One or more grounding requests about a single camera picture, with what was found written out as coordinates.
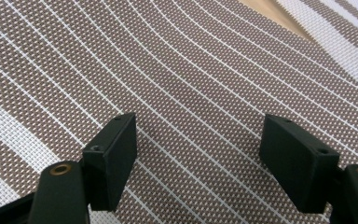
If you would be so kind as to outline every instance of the striped mat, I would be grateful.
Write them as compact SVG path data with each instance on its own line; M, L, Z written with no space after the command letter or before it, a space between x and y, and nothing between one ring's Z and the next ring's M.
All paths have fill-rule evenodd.
M0 206L131 111L131 179L91 223L328 222L329 207L297 212L258 158L265 113L358 163L351 73L235 0L0 1Z
M358 81L358 0L277 0Z

